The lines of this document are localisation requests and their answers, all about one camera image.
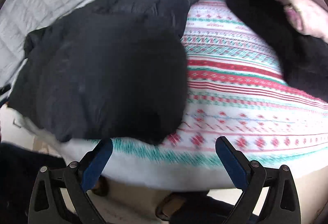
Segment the black jacket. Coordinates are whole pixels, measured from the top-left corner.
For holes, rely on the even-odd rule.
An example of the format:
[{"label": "black jacket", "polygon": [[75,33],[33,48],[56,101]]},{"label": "black jacket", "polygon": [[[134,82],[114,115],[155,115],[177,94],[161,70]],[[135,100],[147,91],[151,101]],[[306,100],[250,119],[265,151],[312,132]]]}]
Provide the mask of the black jacket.
[{"label": "black jacket", "polygon": [[198,0],[96,0],[28,34],[9,106],[58,140],[158,144],[187,97],[180,42]]}]

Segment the fair isle pattern fabric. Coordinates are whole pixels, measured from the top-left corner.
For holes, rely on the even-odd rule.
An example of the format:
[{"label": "fair isle pattern fabric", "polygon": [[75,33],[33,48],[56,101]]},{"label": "fair isle pattern fabric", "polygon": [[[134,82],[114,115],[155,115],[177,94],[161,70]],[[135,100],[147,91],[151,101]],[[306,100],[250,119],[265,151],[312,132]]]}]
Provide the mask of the fair isle pattern fabric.
[{"label": "fair isle pattern fabric", "polygon": [[274,51],[224,0],[194,5],[182,42],[189,69],[183,123],[159,147],[115,139],[116,151],[154,162],[222,166],[214,147],[224,135],[264,166],[326,154],[328,104],[289,87]]}]

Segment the person's foot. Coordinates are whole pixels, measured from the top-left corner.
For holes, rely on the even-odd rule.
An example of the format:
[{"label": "person's foot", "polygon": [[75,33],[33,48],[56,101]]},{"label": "person's foot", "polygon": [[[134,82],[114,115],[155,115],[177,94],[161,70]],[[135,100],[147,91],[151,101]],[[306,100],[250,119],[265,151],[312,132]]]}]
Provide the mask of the person's foot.
[{"label": "person's foot", "polygon": [[109,192],[109,185],[105,177],[100,176],[96,185],[91,190],[97,196],[107,196]]}]

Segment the floor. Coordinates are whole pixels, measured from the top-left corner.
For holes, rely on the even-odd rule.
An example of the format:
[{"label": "floor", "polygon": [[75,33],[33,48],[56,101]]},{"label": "floor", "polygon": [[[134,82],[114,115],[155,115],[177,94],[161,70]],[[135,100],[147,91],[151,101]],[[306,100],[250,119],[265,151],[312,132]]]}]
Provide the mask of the floor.
[{"label": "floor", "polygon": [[[38,147],[37,140],[24,129],[17,127],[11,110],[0,109],[0,124],[3,141],[10,141],[27,149]],[[301,205],[302,224],[310,224],[321,212],[328,199],[328,167],[296,179],[295,184]],[[263,189],[254,210],[259,214],[268,188]],[[91,195],[94,204],[107,221],[117,224],[155,224],[154,210],[169,191],[153,190],[145,187],[128,186],[110,181],[110,194],[107,199]],[[235,204],[240,196],[238,189],[211,190],[210,196]]]}]

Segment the bed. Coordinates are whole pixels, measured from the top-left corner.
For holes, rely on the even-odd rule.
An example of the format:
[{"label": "bed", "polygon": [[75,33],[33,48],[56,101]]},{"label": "bed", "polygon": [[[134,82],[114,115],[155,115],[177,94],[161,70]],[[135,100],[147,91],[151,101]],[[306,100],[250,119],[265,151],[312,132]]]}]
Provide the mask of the bed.
[{"label": "bed", "polygon": [[[23,66],[25,35],[93,0],[7,0],[0,11],[0,46]],[[194,191],[233,187],[214,145],[226,136],[248,159],[263,166],[287,164],[295,178],[328,165],[328,104],[289,87],[273,50],[227,8],[224,0],[201,0],[188,16],[182,38],[188,56],[187,107],[179,129],[162,145],[113,139],[103,174],[156,189]],[[97,141],[58,143],[16,113],[15,123],[65,157],[80,160]]]}]

